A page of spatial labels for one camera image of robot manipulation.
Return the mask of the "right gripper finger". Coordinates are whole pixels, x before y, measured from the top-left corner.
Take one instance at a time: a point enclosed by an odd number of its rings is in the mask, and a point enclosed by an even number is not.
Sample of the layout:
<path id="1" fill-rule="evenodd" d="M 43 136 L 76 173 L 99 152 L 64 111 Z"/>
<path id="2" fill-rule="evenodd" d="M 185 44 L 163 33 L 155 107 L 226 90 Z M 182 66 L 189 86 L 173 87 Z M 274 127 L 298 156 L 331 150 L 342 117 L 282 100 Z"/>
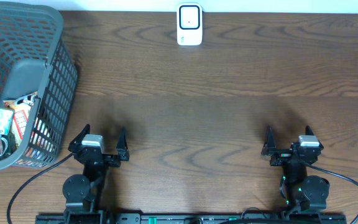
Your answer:
<path id="1" fill-rule="evenodd" d="M 305 128 L 305 146 L 320 146 L 320 141 L 314 135 L 310 126 Z"/>
<path id="2" fill-rule="evenodd" d="M 267 127 L 267 134 L 262 148 L 262 154 L 273 154 L 276 151 L 276 142 L 273 135 L 272 128 Z"/>

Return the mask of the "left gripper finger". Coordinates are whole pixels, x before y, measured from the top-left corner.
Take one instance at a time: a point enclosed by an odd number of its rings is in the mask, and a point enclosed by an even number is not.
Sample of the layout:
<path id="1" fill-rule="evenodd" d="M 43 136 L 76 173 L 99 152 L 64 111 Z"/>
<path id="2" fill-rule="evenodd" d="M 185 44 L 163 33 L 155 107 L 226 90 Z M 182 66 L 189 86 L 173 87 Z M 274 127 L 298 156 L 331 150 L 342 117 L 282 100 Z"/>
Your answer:
<path id="1" fill-rule="evenodd" d="M 82 140 L 90 133 L 90 124 L 86 124 L 82 131 L 70 142 L 69 146 L 80 146 Z"/>
<path id="2" fill-rule="evenodd" d="M 119 135 L 119 139 L 116 145 L 116 150 L 118 152 L 118 154 L 128 154 L 129 153 L 129 149 L 127 146 L 127 141 L 126 141 L 126 129 L 125 127 L 123 127 L 121 129 L 120 135 Z"/>

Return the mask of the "yellow snack bag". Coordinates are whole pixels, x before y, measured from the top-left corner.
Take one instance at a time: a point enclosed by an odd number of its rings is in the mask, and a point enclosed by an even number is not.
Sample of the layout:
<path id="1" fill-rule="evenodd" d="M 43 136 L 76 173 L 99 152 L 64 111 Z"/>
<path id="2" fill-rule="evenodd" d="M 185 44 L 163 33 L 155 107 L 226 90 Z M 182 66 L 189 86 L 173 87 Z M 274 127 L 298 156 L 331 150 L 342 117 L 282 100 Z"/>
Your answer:
<path id="1" fill-rule="evenodd" d="M 16 100 L 4 100 L 4 106 L 8 109 L 14 110 L 14 115 L 11 124 L 11 133 L 14 136 L 16 149 L 20 146 L 25 127 L 29 120 L 30 111 L 35 103 L 37 92 L 17 98 Z"/>

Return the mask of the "teal tissue pack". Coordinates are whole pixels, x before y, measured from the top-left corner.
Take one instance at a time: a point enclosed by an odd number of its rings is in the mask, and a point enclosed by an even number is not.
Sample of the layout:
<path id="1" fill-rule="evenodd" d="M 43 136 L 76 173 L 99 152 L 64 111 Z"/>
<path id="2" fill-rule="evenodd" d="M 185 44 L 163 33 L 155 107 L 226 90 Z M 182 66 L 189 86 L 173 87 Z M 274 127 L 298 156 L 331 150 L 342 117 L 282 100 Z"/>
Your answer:
<path id="1" fill-rule="evenodd" d="M 0 108 L 0 135 L 8 135 L 10 132 L 14 110 Z"/>

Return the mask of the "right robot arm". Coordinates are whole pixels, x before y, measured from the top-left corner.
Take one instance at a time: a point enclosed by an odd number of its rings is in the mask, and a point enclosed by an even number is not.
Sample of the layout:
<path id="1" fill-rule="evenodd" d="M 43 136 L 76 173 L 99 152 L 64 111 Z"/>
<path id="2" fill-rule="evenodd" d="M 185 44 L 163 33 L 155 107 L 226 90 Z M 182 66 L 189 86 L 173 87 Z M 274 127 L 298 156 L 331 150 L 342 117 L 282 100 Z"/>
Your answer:
<path id="1" fill-rule="evenodd" d="M 287 149 L 277 147 L 272 129 L 267 128 L 261 155 L 270 157 L 271 166 L 283 169 L 280 193 L 288 201 L 289 215 L 318 213 L 326 209 L 330 184 L 322 177 L 308 175 L 306 168 L 318 160 L 323 149 L 324 146 L 309 126 Z"/>

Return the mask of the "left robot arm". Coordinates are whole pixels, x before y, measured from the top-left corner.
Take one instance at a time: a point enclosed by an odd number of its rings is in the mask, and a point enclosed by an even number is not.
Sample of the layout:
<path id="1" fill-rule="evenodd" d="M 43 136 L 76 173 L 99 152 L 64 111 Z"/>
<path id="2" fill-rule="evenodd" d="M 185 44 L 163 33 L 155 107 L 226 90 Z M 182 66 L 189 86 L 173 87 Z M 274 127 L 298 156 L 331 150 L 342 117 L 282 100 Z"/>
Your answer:
<path id="1" fill-rule="evenodd" d="M 130 158 L 126 142 L 126 129 L 122 128 L 117 141 L 117 154 L 104 153 L 104 139 L 91 134 L 90 125 L 69 144 L 68 150 L 76 161 L 84 165 L 82 174 L 67 178 L 62 192 L 66 198 L 63 212 L 65 223 L 109 223 L 111 214 L 98 208 L 110 167 L 120 167 L 122 161 Z"/>

